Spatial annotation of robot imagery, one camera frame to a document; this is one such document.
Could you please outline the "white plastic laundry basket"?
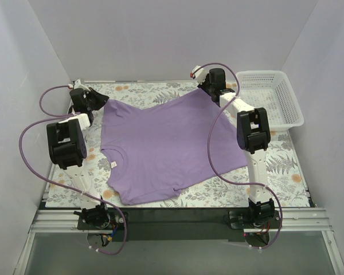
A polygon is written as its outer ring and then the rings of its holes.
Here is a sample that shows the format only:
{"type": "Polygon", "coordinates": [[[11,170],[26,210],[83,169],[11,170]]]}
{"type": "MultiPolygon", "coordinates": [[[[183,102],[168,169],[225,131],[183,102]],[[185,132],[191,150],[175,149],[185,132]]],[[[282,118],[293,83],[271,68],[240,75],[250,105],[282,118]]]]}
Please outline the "white plastic laundry basket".
{"type": "Polygon", "coordinates": [[[240,98],[267,111],[271,131],[299,127],[304,117],[287,75],[279,70],[248,70],[237,73],[240,98]]]}

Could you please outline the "purple t shirt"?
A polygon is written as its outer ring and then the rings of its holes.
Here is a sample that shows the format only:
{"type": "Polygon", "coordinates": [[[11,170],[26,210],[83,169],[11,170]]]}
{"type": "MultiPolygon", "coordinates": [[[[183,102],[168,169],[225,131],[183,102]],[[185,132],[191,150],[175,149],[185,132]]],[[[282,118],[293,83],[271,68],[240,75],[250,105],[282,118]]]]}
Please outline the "purple t shirt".
{"type": "Polygon", "coordinates": [[[201,89],[147,109],[109,100],[101,152],[124,205],[162,201],[247,165],[236,129],[201,89]]]}

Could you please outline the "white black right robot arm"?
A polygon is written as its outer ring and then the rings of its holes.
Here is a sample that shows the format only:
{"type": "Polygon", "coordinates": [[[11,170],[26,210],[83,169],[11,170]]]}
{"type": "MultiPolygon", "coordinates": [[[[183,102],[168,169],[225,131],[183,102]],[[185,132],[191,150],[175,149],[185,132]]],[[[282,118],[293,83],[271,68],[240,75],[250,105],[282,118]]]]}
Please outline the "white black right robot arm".
{"type": "Polygon", "coordinates": [[[255,108],[240,99],[240,84],[236,79],[237,91],[226,87],[225,71],[213,68],[209,71],[196,66],[190,77],[198,82],[198,87],[211,97],[221,110],[228,111],[236,119],[237,143],[242,149],[249,172],[250,188],[248,207],[229,212],[228,222],[233,229],[245,225],[261,227],[275,217],[275,195],[268,187],[266,156],[271,141],[267,111],[255,108]]]}

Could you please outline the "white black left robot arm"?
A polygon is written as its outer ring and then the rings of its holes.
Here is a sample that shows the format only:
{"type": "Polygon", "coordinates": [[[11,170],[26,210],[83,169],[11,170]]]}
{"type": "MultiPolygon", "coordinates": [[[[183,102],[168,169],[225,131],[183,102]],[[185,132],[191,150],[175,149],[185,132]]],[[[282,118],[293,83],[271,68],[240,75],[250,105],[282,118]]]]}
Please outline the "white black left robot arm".
{"type": "Polygon", "coordinates": [[[49,156],[79,190],[81,211],[74,214],[88,225],[105,229],[111,223],[111,216],[85,167],[85,132],[93,123],[93,111],[104,107],[109,97],[82,84],[70,85],[69,89],[72,100],[69,113],[73,116],[46,126],[49,156]]]}

